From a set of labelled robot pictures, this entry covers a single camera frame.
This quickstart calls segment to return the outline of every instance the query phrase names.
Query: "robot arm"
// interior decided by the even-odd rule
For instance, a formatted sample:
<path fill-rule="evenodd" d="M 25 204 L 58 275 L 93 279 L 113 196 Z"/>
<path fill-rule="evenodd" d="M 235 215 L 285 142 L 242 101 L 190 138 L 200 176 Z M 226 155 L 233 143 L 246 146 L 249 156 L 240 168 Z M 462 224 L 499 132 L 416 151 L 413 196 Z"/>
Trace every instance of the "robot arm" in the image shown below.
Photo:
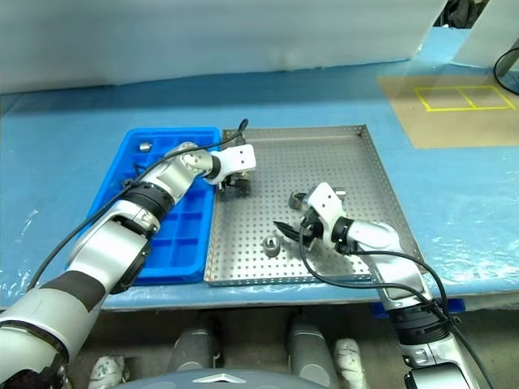
<path fill-rule="evenodd" d="M 183 143 L 172 152 L 195 147 Z M 30 290 L 0 315 L 0 388 L 60 387 L 59 371 L 77 355 L 109 294 L 127 290 L 145 264 L 149 241 L 196 177 L 210 184 L 255 168 L 250 144 L 164 160 L 77 241 L 67 270 Z"/>
<path fill-rule="evenodd" d="M 355 251 L 402 252 L 400 239 L 383 223 L 349 219 L 332 187 L 323 182 L 304 199 L 307 215 L 323 226 L 326 245 L 340 254 Z M 417 265 L 393 255 L 366 255 L 371 273 L 379 283 L 407 285 L 428 301 L 431 293 Z M 456 338 L 420 299 L 402 289 L 377 289 L 398 335 L 404 362 L 412 368 L 405 376 L 409 389 L 477 389 L 477 381 L 461 353 Z"/>

